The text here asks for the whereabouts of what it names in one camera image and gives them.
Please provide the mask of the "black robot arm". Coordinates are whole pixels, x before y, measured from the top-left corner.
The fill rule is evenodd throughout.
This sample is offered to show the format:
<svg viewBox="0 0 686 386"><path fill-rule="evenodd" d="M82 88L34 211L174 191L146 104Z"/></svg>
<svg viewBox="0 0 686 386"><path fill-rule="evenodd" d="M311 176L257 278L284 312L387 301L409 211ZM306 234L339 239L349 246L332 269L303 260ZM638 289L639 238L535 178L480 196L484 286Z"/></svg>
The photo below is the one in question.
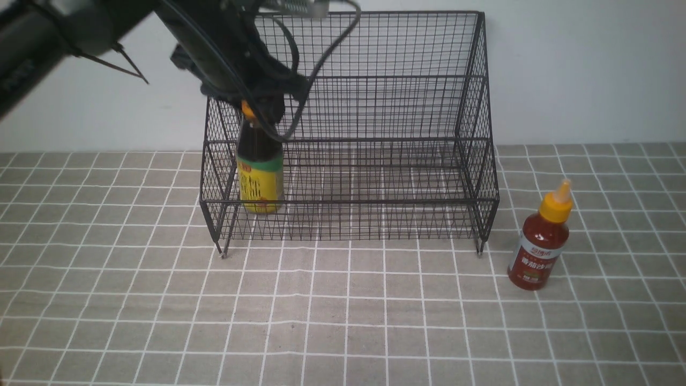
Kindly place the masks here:
<svg viewBox="0 0 686 386"><path fill-rule="evenodd" d="M14 1L2 10L2 116L68 56L101 63L123 53L120 39L150 14L173 34L171 60L193 73L201 92L240 107L275 104L272 124L284 114L285 96L306 103L312 80L298 72L300 53L286 66L268 51L256 26L259 3L242 1Z"/></svg>

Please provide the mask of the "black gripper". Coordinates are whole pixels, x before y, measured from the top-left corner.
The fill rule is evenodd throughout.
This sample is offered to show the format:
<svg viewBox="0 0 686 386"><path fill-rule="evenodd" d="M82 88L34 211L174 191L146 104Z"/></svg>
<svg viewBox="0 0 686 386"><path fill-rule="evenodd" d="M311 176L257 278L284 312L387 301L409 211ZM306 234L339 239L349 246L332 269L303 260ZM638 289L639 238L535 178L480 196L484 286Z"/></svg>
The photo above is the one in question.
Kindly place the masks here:
<svg viewBox="0 0 686 386"><path fill-rule="evenodd" d="M156 15L177 44L171 62L201 82L208 97L248 104L268 135L278 135L285 98L298 102L286 135L293 134L307 101L310 79L299 73L300 52L289 29L277 21L289 44L284 64L270 54L257 29L261 1L163 1Z"/></svg>

